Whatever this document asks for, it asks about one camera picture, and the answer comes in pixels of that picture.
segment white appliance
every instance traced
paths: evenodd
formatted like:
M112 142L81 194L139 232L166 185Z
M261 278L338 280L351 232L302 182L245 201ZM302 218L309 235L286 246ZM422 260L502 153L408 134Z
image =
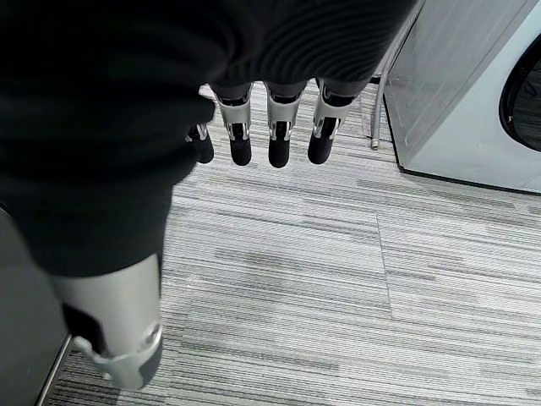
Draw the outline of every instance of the white appliance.
M406 171L541 192L541 1L427 0L385 101Z

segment gray carpet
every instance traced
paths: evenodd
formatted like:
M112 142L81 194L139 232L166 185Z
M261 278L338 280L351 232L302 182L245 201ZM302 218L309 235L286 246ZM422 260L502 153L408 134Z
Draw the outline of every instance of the gray carpet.
M400 174L386 123L369 149L374 94L319 167L313 82L280 170L263 85L247 167L217 112L175 189L156 379L119 392L73 353L48 404L540 405L541 199Z

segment washing machine door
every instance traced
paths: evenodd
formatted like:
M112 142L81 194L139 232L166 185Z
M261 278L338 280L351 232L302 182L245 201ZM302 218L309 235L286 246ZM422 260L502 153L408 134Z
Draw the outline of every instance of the washing machine door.
M500 120L513 140L541 151L541 35L522 55L505 84Z

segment gray wall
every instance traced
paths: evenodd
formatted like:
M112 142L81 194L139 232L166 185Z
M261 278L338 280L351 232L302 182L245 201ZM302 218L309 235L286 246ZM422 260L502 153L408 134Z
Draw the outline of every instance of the gray wall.
M45 277L0 210L0 404L31 406L66 332Z
M537 0L427 0L385 101L402 165L433 134Z

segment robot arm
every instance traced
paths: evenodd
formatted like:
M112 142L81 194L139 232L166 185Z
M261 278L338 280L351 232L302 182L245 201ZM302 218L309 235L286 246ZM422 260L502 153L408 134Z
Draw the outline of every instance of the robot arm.
M232 159L245 165L249 90L264 80L269 159L283 167L303 88L321 78L309 159L323 163L413 3L8 1L0 202L48 274L75 344L118 387L141 388L160 361L172 187L213 155L214 103L199 87L211 83Z

